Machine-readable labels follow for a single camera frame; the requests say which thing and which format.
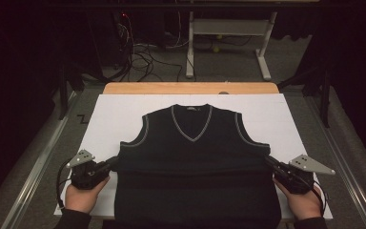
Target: sleeve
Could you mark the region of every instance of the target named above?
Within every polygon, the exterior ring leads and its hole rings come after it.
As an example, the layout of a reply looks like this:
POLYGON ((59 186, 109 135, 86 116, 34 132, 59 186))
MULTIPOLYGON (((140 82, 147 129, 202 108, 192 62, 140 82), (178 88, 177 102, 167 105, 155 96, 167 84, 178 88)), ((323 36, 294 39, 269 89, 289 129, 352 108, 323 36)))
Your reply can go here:
POLYGON ((327 229, 324 218, 310 218, 297 221, 294 224, 295 229, 327 229))
POLYGON ((89 214, 65 209, 54 229, 87 229, 91 218, 89 214))

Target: wooden edge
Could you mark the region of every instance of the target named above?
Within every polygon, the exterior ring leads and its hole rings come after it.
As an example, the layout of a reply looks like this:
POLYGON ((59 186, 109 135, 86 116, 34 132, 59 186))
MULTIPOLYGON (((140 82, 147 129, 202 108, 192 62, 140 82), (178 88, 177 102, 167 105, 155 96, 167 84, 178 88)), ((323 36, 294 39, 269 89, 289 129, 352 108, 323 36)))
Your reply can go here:
POLYGON ((224 3, 247 3, 247 2, 251 2, 251 3, 271 3, 271 2, 275 2, 275 3, 280 3, 280 2, 285 2, 285 3, 309 3, 309 2, 319 2, 320 0, 209 0, 209 1, 204 1, 204 0, 194 0, 194 2, 202 2, 202 3, 207 3, 207 2, 224 2, 224 3))
POLYGON ((119 82, 103 94, 279 94, 271 82, 119 82))

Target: black sweater vest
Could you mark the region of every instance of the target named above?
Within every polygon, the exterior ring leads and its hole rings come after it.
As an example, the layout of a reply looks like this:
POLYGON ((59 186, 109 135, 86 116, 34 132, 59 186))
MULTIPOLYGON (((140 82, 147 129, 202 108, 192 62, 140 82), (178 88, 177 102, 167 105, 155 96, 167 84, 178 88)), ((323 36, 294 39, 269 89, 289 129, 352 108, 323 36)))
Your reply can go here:
POLYGON ((138 137, 120 144, 117 228, 276 228, 269 153, 239 113, 207 104, 146 114, 138 137))

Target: metal rail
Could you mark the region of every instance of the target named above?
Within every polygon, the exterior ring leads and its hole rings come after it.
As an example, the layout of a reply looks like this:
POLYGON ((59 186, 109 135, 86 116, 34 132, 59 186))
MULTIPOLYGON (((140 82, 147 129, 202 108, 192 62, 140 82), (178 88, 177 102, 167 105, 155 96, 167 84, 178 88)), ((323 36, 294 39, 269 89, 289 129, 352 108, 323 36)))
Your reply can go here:
MULTIPOLYGON (((78 95, 73 92, 70 96, 69 103, 71 105, 69 111, 73 108, 78 95)), ((68 116, 66 115, 61 121, 58 122, 54 133, 50 141, 47 143, 44 150, 40 153, 40 156, 37 158, 34 163, 33 168, 30 171, 29 177, 23 185, 22 190, 17 196, 16 201, 13 203, 10 212, 8 213, 5 221, 2 224, 2 229, 7 228, 17 228, 19 223, 28 209, 29 203, 37 190, 37 187, 42 179, 44 172, 47 169, 47 166, 50 163, 51 156, 53 154, 53 148, 58 141, 59 136, 61 136, 62 131, 64 130, 65 125, 67 124, 68 116)))
POLYGON ((357 7, 355 1, 338 3, 294 3, 294 2, 249 2, 249 3, 178 3, 178 4, 48 4, 47 10, 53 11, 116 11, 116 10, 339 10, 357 7))
POLYGON ((306 98, 307 104, 310 109, 313 111, 314 117, 316 121, 319 123, 319 126, 322 130, 322 133, 325 135, 326 140, 329 146, 332 149, 332 156, 336 165, 338 173, 343 178, 343 181, 350 193, 350 196, 355 203, 357 211, 360 213, 362 220, 366 226, 366 195, 356 180, 355 176, 349 165, 346 162, 346 159, 343 156, 341 149, 336 144, 335 138, 332 135, 330 129, 326 128, 319 118, 319 111, 311 97, 306 98))

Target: armhole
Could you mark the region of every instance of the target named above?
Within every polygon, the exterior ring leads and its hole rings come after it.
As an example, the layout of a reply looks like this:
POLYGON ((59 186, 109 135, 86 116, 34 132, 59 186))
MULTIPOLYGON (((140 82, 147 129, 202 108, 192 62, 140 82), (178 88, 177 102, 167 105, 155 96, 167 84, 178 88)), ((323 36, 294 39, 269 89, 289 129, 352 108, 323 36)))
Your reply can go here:
POLYGON ((253 145, 253 146, 260 146, 260 147, 270 148, 269 144, 255 142, 249 137, 248 133, 246 132, 245 126, 243 125, 243 120, 242 120, 242 114, 241 113, 235 113, 234 114, 234 122, 235 122, 235 125, 236 125, 236 129, 237 129, 237 131, 240 135, 240 138, 242 138, 242 140, 245 141, 247 144, 250 144, 250 145, 253 145))
POLYGON ((135 147, 144 142, 145 138, 147 138, 148 130, 149 130, 150 122, 148 120, 148 116, 142 116, 142 128, 139 132, 138 136, 131 142, 120 142, 120 146, 124 147, 135 147))

